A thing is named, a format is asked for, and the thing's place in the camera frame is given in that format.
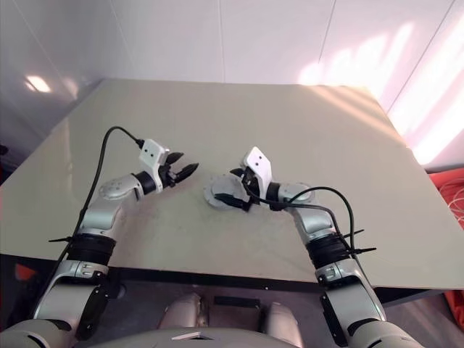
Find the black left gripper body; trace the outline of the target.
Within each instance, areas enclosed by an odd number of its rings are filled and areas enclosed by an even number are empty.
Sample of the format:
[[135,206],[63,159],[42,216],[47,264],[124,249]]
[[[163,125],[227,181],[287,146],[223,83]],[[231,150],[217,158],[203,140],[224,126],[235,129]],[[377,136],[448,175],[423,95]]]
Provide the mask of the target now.
[[159,167],[159,178],[164,189],[178,184],[178,175],[172,171],[172,162],[166,162]]

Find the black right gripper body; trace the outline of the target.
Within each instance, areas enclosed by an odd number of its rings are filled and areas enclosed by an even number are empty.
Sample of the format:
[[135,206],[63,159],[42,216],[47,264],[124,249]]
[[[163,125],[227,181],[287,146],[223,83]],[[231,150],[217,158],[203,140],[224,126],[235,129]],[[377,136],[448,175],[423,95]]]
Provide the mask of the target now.
[[241,209],[249,211],[253,204],[260,205],[260,188],[256,175],[248,167],[241,168],[241,183],[249,197],[247,202],[242,202]]

